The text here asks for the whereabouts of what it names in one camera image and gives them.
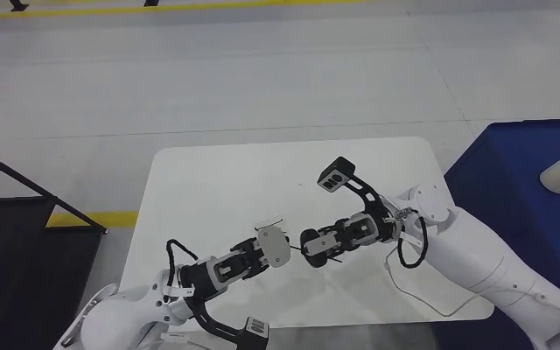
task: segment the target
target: yellow floor line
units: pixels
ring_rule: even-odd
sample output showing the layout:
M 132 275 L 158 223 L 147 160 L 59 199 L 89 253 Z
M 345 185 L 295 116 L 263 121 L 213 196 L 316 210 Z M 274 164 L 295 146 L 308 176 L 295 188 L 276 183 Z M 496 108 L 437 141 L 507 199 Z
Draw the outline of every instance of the yellow floor line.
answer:
M 30 18 L 30 17 L 52 17 L 52 16 L 76 16 L 76 15 L 119 15 L 130 13 L 162 12 L 162 11 L 193 11 L 193 10 L 216 10 L 233 9 L 243 7 L 263 6 L 293 6 L 293 5 L 321 5 L 321 4 L 350 4 L 371 3 L 378 0 L 256 0 L 238 3 L 185 3 L 175 5 L 159 5 L 153 7 L 122 7 L 105 9 L 68 9 L 68 10 L 33 10 L 30 6 L 23 12 L 0 13 L 0 18 Z
M 105 228 L 133 228 L 137 224 L 138 212 L 95 212 L 86 213 L 86 216 L 99 222 Z M 84 225 L 87 224 L 70 213 L 53 213 L 46 224 L 48 228 Z

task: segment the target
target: white floor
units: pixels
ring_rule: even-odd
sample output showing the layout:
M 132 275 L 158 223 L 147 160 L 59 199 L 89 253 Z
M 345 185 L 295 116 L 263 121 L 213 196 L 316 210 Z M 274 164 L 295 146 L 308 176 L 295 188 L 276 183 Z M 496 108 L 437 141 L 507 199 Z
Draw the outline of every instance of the white floor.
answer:
M 137 210 L 165 147 L 420 136 L 445 172 L 489 123 L 560 115 L 560 10 L 443 12 L 0 21 L 0 159 L 84 211 Z M 86 295 L 130 237 L 106 237 Z

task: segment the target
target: black metal stand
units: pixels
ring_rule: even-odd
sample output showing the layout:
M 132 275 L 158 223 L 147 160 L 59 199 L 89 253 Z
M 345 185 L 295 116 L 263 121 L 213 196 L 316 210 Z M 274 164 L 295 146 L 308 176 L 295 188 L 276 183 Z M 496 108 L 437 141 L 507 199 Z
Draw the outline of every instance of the black metal stand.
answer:
M 0 172 L 39 194 L 0 198 L 0 347 L 52 349 L 74 320 L 108 230 L 1 162 Z M 86 225 L 47 227 L 56 206 Z
M 21 1 L 19 0 L 10 0 L 10 3 L 14 7 L 13 9 L 11 9 L 12 12 L 25 11 L 25 9 L 27 9 L 27 7 L 29 6 L 28 3 L 21 3 Z
M 26 178 L 25 176 L 23 176 L 19 172 L 11 169 L 8 165 L 6 165 L 2 162 L 0 162 L 0 172 L 3 172 L 4 174 L 8 175 L 12 179 L 15 179 L 20 184 L 31 188 L 33 191 L 40 194 L 41 196 L 54 200 L 57 206 L 65 209 L 70 214 L 73 214 L 76 217 L 82 219 L 83 221 L 88 223 L 90 226 L 92 226 L 94 228 L 98 228 L 102 232 L 107 233 L 107 229 L 105 227 L 103 227 L 99 223 L 91 220 L 84 213 L 80 212 L 78 209 L 74 208 L 73 206 L 70 206 L 64 200 L 62 200 L 62 199 L 58 198 L 57 196 L 55 196 L 54 194 L 48 192 L 45 188 L 41 187 L 40 185 L 37 185 L 33 181 L 29 180 L 28 178 Z

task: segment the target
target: white table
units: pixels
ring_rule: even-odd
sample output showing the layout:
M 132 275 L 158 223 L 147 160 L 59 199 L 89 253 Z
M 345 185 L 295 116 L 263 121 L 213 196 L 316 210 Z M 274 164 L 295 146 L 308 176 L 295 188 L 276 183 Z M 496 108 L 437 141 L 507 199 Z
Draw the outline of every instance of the white table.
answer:
M 448 193 L 431 147 L 417 137 L 165 149 L 151 167 L 121 290 L 148 284 L 167 267 L 165 243 L 171 238 L 199 257 L 222 256 L 253 236 L 255 223 L 280 214 L 298 245 L 304 229 L 362 210 L 360 198 L 347 189 L 328 193 L 316 185 L 321 171 L 338 156 L 355 163 L 356 175 L 388 196 L 420 182 Z M 310 267 L 293 250 L 288 264 L 234 283 L 207 304 L 208 311 L 231 326 L 241 327 L 252 315 L 273 328 L 484 319 L 492 314 L 494 307 L 478 298 L 453 318 L 442 318 L 400 293 L 382 267 L 393 244 L 360 248 L 344 254 L 344 263 L 329 262 L 321 269 Z M 405 255 L 410 261 L 417 258 L 411 249 Z M 396 255 L 390 262 L 405 290 L 442 312 L 472 295 L 427 262 L 413 270 L 402 268 Z M 176 263 L 191 260 L 177 250 Z M 187 322 L 178 330 L 199 329 L 196 322 Z

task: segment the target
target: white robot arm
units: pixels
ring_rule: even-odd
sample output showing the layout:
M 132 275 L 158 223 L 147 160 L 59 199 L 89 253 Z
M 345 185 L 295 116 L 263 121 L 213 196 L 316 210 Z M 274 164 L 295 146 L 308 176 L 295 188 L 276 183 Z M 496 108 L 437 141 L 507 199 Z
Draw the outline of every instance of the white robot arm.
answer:
M 455 284 L 502 309 L 535 349 L 560 350 L 560 290 L 527 266 L 492 229 L 447 203 L 434 185 L 422 184 L 390 199 L 356 177 L 354 170 L 355 165 L 339 157 L 319 177 L 318 184 L 328 192 L 345 186 L 358 194 L 365 208 L 334 225 L 301 234 L 301 253 L 311 266 L 320 268 L 360 246 L 397 241 L 405 268 L 414 269 L 425 259 Z M 249 317 L 245 327 L 236 330 L 213 320 L 205 307 L 232 282 L 289 261 L 291 246 L 280 228 L 271 225 L 257 231 L 257 238 L 236 245 L 221 258 L 198 261 L 193 255 L 197 263 L 186 266 L 175 266 L 168 242 L 169 269 L 150 285 L 118 294 L 110 285 L 98 292 L 54 349 L 155 350 L 169 326 L 195 318 L 203 329 L 240 350 L 264 350 L 268 324 Z M 418 261 L 405 262 L 405 241 L 420 255 Z
M 266 322 L 249 317 L 242 329 L 234 329 L 212 319 L 205 306 L 231 283 L 290 260 L 290 244 L 279 227 L 261 227 L 257 232 L 257 237 L 237 244 L 227 255 L 202 261 L 179 242 L 168 241 L 169 269 L 160 271 L 149 285 L 118 294 L 115 284 L 100 290 L 54 350 L 155 350 L 169 326 L 180 326 L 192 318 L 207 332 L 236 344 L 239 350 L 264 350 L 269 340 Z M 173 244 L 197 262 L 175 266 Z
M 311 266 L 323 266 L 327 259 L 361 245 L 398 241 L 404 267 L 415 268 L 425 258 L 455 284 L 504 311 L 535 349 L 560 348 L 560 290 L 527 266 L 490 227 L 448 204 L 434 185 L 418 185 L 389 199 L 357 178 L 354 170 L 339 157 L 319 177 L 318 184 L 328 192 L 345 186 L 358 194 L 365 209 L 301 234 L 302 254 Z M 404 241 L 420 254 L 417 262 L 404 261 Z

